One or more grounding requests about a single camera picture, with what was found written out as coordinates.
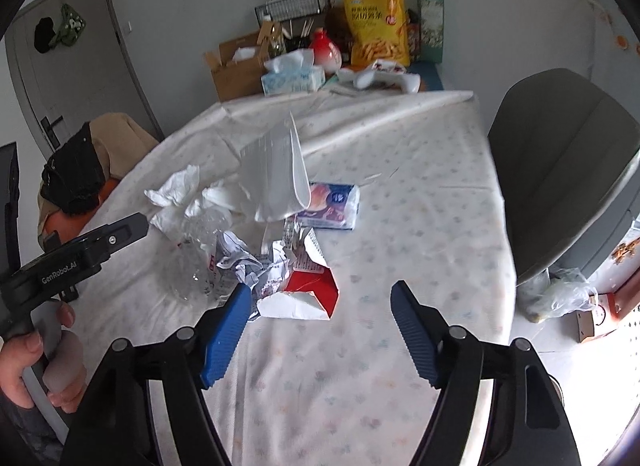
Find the cardboard box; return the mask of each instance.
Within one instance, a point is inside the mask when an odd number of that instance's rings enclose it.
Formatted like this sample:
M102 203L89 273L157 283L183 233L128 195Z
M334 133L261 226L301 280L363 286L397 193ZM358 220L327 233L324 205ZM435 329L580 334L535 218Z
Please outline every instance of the cardboard box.
M611 334L618 328L616 301L613 293L599 294L598 306L591 311L577 311L578 339L584 341L597 340Z
M221 43L220 55L213 51L205 52L204 57L220 101L262 93L260 78L266 73L264 62L269 59L272 27L276 27L276 33L280 32L279 23L266 21L258 32ZM239 62L232 61L239 48L255 46L259 47L257 56Z

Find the yellow snack bag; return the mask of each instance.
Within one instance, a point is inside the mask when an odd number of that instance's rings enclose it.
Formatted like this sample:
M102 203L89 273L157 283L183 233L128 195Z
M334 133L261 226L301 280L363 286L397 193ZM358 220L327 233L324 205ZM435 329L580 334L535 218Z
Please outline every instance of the yellow snack bag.
M366 66L377 59L409 65L404 0L344 0L351 34L351 64Z

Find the finger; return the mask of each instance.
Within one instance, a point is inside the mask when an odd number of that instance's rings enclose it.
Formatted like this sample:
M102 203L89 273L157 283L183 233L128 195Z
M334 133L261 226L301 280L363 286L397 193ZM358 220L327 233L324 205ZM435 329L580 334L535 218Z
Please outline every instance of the finger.
M62 392L82 369L82 343L73 332L62 331L56 356L42 375L42 382L51 392Z
M86 385L82 387L80 393L75 396L71 401L65 402L60 408L62 408L63 412L67 414L73 414L80 406L80 401L82 401L82 396L84 396L84 392L86 390Z
M42 338L37 332L7 341L0 351L0 388L11 402L32 408L33 400L22 382L22 371L42 356Z
M51 404L53 406L61 406L62 404L72 401L81 392L85 379L86 369L82 367L80 373L62 392L57 394L55 392L49 392L49 394L47 394Z
M76 313L74 312L74 309L64 302L60 305L60 308L56 312L56 316L58 321L67 329L70 329L74 324L74 321L76 321Z

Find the box on floor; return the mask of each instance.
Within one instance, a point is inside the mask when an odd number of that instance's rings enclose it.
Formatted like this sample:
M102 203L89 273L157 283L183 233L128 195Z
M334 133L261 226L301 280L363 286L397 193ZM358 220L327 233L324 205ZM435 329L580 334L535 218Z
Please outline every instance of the box on floor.
M616 313L616 300L613 293L599 294L598 306L591 311L577 311L578 316L578 340L597 340L607 334L611 334L618 328L618 315Z

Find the wire basket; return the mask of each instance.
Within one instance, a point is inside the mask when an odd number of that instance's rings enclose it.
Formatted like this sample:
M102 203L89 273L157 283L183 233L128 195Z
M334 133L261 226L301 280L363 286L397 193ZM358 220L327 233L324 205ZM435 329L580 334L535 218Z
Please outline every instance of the wire basket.
M326 6L326 0L270 0L255 8L255 17L262 25L265 15L273 21L295 20L313 14L320 14Z

